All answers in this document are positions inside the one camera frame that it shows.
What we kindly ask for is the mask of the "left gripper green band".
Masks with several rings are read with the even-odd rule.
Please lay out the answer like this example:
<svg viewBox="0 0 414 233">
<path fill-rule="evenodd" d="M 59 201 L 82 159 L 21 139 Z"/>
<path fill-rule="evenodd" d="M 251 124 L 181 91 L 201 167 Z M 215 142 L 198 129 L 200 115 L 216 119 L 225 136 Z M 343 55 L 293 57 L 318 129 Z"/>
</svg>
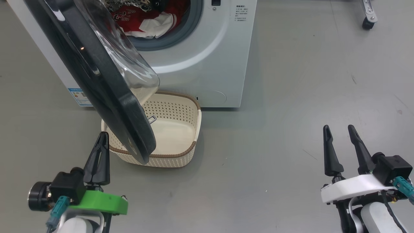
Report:
<svg viewBox="0 0 414 233">
<path fill-rule="evenodd" d="M 110 184 L 110 152 L 109 134 L 102 131 L 92 148 L 84 167 L 84 183 L 87 185 L 82 195 L 70 195 L 72 209 L 98 211 L 112 215 L 127 215 L 128 200 L 119 196 L 103 192 L 101 187 Z"/>
</svg>

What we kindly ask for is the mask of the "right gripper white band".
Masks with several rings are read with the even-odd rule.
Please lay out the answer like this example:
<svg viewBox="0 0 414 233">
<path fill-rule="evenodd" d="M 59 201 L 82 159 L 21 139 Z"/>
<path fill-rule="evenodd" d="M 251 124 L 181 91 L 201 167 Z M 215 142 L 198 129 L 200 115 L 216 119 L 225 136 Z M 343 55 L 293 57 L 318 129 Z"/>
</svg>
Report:
<svg viewBox="0 0 414 233">
<path fill-rule="evenodd" d="M 397 189 L 395 187 L 385 186 L 373 174 L 370 174 L 374 170 L 375 164 L 356 128 L 353 125 L 348 125 L 348 132 L 355 147 L 359 164 L 358 173 L 361 175 L 337 181 L 321 188 L 322 202 L 334 203 L 356 197 L 355 205 L 367 205 L 371 202 L 382 202 L 381 191 L 388 194 L 388 201 L 396 199 Z M 338 161 L 333 147 L 333 136 L 328 125 L 323 127 L 323 151 L 325 175 L 329 177 L 339 176 L 344 169 Z"/>
</svg>

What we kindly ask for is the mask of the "black round washer door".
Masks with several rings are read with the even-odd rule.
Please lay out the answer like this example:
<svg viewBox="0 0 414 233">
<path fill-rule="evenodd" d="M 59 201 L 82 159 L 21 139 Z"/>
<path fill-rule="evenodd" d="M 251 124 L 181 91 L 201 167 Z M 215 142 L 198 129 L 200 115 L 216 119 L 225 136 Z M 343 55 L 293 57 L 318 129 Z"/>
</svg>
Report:
<svg viewBox="0 0 414 233">
<path fill-rule="evenodd" d="M 92 106 L 133 158 L 149 162 L 156 139 L 143 104 L 160 79 L 101 0 L 24 0 Z"/>
</svg>

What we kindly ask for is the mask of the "red and white garment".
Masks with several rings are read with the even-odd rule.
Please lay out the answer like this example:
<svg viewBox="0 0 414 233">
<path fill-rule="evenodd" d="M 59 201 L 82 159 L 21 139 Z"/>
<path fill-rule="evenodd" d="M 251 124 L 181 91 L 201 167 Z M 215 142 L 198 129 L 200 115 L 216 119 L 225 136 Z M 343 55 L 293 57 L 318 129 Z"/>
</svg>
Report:
<svg viewBox="0 0 414 233">
<path fill-rule="evenodd" d="M 127 36 L 157 39 L 174 30 L 190 6 L 188 1 L 169 2 L 163 11 L 143 11 L 137 6 L 122 6 L 111 15 Z"/>
</svg>

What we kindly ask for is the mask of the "cream perforated basket brown rim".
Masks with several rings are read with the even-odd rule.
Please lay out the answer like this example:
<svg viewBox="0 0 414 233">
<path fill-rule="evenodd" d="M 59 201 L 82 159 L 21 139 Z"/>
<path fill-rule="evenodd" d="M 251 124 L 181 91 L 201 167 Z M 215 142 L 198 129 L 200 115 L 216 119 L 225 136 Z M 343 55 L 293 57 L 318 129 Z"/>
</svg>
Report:
<svg viewBox="0 0 414 233">
<path fill-rule="evenodd" d="M 157 91 L 142 105 L 157 146 L 146 166 L 181 168 L 193 158 L 199 137 L 202 111 L 189 95 Z"/>
</svg>

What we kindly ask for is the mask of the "white front-load washing machine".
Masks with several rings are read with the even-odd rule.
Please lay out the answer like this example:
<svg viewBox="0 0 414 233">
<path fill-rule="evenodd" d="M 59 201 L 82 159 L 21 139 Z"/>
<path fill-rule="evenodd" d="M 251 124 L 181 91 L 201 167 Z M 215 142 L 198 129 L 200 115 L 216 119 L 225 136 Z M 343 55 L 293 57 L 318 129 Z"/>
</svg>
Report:
<svg viewBox="0 0 414 233">
<path fill-rule="evenodd" d="M 163 11 L 177 0 L 101 0 Z M 190 6 L 180 24 L 157 39 L 127 36 L 160 78 L 160 89 L 195 97 L 202 107 L 240 107 L 257 0 L 181 0 Z M 247 30 L 233 21 L 236 4 L 249 6 Z"/>
</svg>

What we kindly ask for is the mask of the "white paper with printed text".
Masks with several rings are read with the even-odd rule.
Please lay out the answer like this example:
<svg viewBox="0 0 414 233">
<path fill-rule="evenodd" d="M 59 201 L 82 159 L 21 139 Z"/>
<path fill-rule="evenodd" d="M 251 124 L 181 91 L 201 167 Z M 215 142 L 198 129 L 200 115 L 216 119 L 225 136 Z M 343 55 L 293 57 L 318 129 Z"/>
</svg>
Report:
<svg viewBox="0 0 414 233">
<path fill-rule="evenodd" d="M 241 30 L 247 30 L 249 19 L 249 6 L 245 3 L 236 4 L 234 7 L 233 21 Z"/>
</svg>

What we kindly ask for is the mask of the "blue energy label sticker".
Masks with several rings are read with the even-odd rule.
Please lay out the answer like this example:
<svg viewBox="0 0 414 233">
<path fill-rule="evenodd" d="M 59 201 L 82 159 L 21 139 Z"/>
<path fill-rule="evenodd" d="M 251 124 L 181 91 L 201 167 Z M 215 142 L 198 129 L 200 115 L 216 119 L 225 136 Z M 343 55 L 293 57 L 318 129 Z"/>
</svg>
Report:
<svg viewBox="0 0 414 233">
<path fill-rule="evenodd" d="M 91 102 L 81 88 L 68 88 L 68 91 L 71 93 L 72 97 L 74 97 L 78 105 L 92 107 Z"/>
</svg>

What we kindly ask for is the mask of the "silver frame leg with caster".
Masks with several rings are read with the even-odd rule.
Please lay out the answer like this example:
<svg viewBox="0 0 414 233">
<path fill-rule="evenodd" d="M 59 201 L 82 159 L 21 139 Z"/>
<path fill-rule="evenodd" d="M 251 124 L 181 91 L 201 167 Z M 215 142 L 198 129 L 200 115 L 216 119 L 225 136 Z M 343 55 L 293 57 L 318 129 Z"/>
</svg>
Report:
<svg viewBox="0 0 414 233">
<path fill-rule="evenodd" d="M 362 9 L 365 13 L 364 21 L 362 22 L 362 28 L 365 30 L 370 30 L 374 27 L 374 24 L 378 21 L 376 12 L 373 9 L 371 0 L 359 0 L 362 6 Z"/>
</svg>

